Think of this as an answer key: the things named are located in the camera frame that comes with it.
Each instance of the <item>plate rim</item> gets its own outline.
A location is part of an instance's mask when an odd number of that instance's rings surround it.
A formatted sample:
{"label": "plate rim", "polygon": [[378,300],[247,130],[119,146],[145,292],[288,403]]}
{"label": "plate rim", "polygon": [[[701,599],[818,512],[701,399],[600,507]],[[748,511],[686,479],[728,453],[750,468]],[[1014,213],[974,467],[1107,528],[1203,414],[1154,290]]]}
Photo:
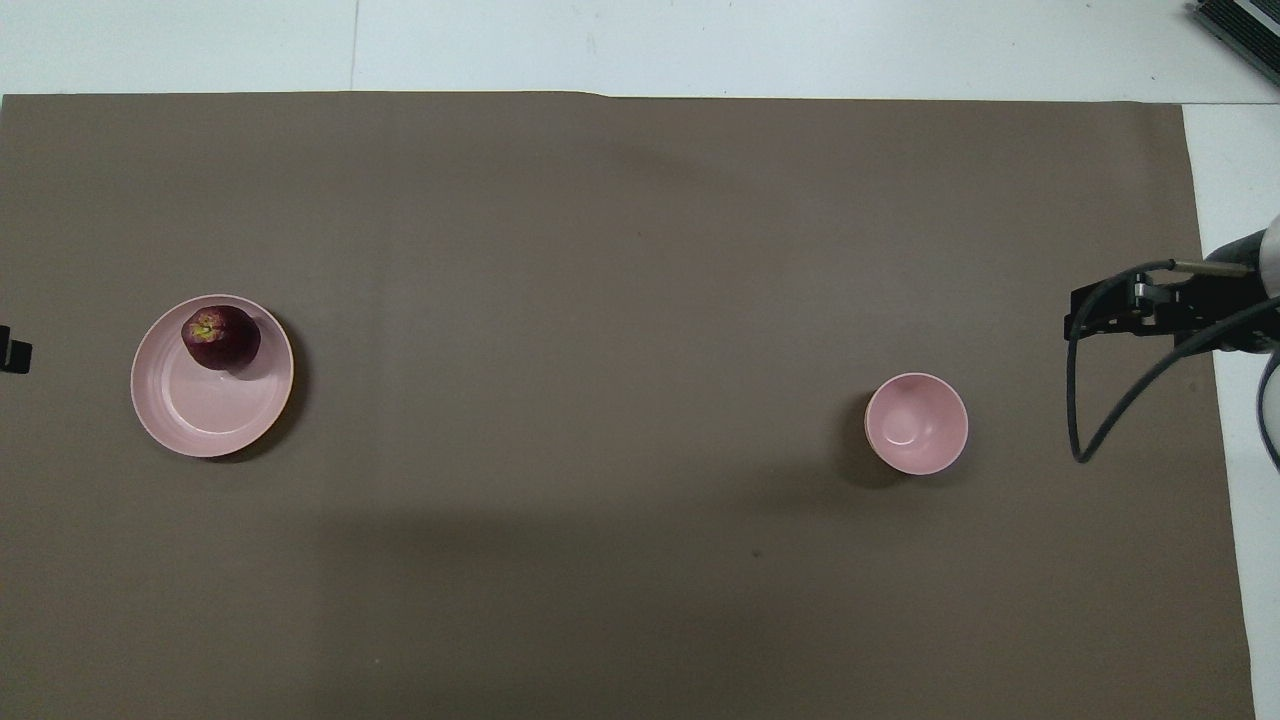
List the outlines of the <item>plate rim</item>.
{"label": "plate rim", "polygon": [[[250,305],[250,306],[255,307],[256,310],[261,311],[264,316],[266,316],[266,318],[269,318],[271,320],[271,324],[275,325],[275,329],[279,331],[280,337],[284,340],[284,348],[287,350],[287,355],[288,355],[288,359],[289,359],[289,366],[288,366],[289,382],[288,382],[288,387],[284,391],[284,398],[280,401],[280,406],[275,410],[275,416],[273,416],[271,420],[262,427],[262,430],[260,433],[255,434],[253,437],[246,439],[243,443],[241,443],[237,447],[233,447],[232,450],[228,450],[225,452],[187,452],[184,450],[178,450],[175,447],[172,447],[169,443],[166,443],[165,441],[160,439],[156,436],[155,430],[152,430],[150,427],[147,427],[147,420],[142,416],[142,410],[138,406],[138,383],[137,383],[138,359],[142,355],[143,346],[147,345],[147,341],[151,338],[151,336],[155,332],[156,327],[159,327],[160,323],[163,323],[166,318],[169,318],[169,315],[174,314],[174,311],[177,311],[183,305],[188,305],[188,304],[196,302],[196,301],[212,301],[212,300],[233,300],[233,301],[243,302],[243,304]],[[289,398],[293,396],[293,383],[294,383],[294,378],[296,378],[296,369],[297,369],[297,365],[296,365],[296,360],[293,357],[293,342],[289,341],[289,333],[284,329],[284,325],[280,324],[279,318],[276,318],[274,314],[271,314],[270,310],[268,310],[262,305],[260,305],[260,304],[257,304],[257,302],[255,302],[255,301],[252,301],[252,300],[250,300],[247,297],[239,296],[239,295],[232,295],[232,293],[227,293],[227,292],[212,292],[212,293],[207,293],[207,295],[197,295],[195,297],[188,297],[187,300],[183,300],[182,302],[178,302],[173,307],[169,307],[168,310],[165,310],[164,313],[161,313],[160,316],[157,316],[155,319],[155,322],[151,323],[151,327],[147,328],[147,332],[142,334],[142,340],[138,341],[138,347],[133,351],[133,363],[129,365],[129,400],[133,404],[133,414],[138,418],[138,423],[142,425],[142,429],[145,429],[147,432],[147,434],[151,436],[151,439],[154,439],[157,443],[160,443],[160,446],[163,446],[165,450],[169,450],[172,452],[177,452],[178,455],[184,455],[187,457],[221,457],[221,456],[225,456],[225,455],[230,455],[233,452],[238,452],[238,451],[244,450],[246,447],[253,445],[255,442],[257,442],[259,439],[261,439],[262,436],[266,434],[266,432],[269,429],[271,429],[271,427],[274,427],[276,421],[279,421],[280,415],[284,414],[284,409],[289,404]]]}

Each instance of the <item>black device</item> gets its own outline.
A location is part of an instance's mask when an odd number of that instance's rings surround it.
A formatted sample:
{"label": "black device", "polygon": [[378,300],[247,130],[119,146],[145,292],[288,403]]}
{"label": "black device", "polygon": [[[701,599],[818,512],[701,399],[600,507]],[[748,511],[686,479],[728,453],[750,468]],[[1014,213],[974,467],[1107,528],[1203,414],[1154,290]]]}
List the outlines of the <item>black device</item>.
{"label": "black device", "polygon": [[9,340],[9,325],[0,325],[0,372],[31,372],[31,343]]}
{"label": "black device", "polygon": [[[1190,277],[1157,283],[1151,273]],[[1270,352],[1258,386],[1257,418],[1271,461],[1280,469],[1262,415],[1267,379],[1280,365],[1280,218],[1266,229],[1219,247],[1204,260],[1156,260],[1071,292],[1064,318],[1066,423],[1071,455],[1088,462],[1129,405],[1174,363],[1210,350]],[[1129,388],[1085,447],[1075,410],[1075,359],[1082,340],[1105,333],[1171,336],[1174,348]]]}

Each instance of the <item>red apple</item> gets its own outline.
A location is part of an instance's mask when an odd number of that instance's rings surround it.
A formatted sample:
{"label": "red apple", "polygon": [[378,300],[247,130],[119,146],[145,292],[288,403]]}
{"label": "red apple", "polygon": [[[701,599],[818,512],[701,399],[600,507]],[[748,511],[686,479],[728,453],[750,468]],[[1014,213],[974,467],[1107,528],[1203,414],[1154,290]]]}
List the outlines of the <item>red apple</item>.
{"label": "red apple", "polygon": [[234,370],[257,355],[262,336],[253,318],[239,307],[201,307],[182,324],[182,343],[191,357],[210,370]]}

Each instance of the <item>white floor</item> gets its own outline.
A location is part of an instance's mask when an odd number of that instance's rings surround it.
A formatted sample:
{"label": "white floor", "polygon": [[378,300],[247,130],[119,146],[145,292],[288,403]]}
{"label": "white floor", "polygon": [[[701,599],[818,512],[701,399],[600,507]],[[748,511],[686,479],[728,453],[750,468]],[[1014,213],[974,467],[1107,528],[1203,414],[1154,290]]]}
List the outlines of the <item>white floor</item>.
{"label": "white floor", "polygon": [[[0,4],[3,94],[298,90],[1180,102],[1204,250],[1280,213],[1280,87],[1185,0]],[[1280,474],[1252,407],[1262,361],[1217,354],[1216,368],[1254,702],[1280,720]],[[1270,407],[1280,427],[1280,388]]]}

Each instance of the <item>bowl rim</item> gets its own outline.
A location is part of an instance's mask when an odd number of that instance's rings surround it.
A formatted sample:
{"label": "bowl rim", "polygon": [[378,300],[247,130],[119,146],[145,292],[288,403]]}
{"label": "bowl rim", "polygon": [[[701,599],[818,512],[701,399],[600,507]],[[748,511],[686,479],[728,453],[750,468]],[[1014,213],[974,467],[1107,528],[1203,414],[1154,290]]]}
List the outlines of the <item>bowl rim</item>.
{"label": "bowl rim", "polygon": [[[950,459],[947,459],[947,461],[943,462],[940,468],[928,471],[908,470],[906,468],[899,466],[888,457],[884,457],[884,454],[879,451],[879,447],[877,447],[876,441],[872,438],[870,419],[872,419],[872,407],[876,405],[876,401],[879,400],[886,387],[901,380],[902,378],[910,378],[910,377],[925,378],[947,388],[947,392],[951,393],[951,397],[954,397],[955,401],[960,405],[960,416],[964,423],[964,439],[960,442],[959,447],[956,447],[955,454]],[[942,470],[946,470],[952,464],[955,464],[955,461],[959,460],[960,455],[964,452],[964,448],[969,445],[969,407],[964,404],[964,398],[960,397],[960,393],[956,392],[956,388],[951,387],[951,383],[943,380],[942,378],[932,373],[924,373],[919,370],[899,373],[892,378],[881,383],[879,387],[876,388],[876,392],[872,393],[872,398],[867,401],[867,410],[863,411],[863,433],[867,436],[867,445],[870,445],[872,451],[876,454],[876,456],[883,460],[884,464],[888,465],[890,468],[893,468],[899,473],[906,473],[908,475],[932,475],[934,473],[941,473]]]}

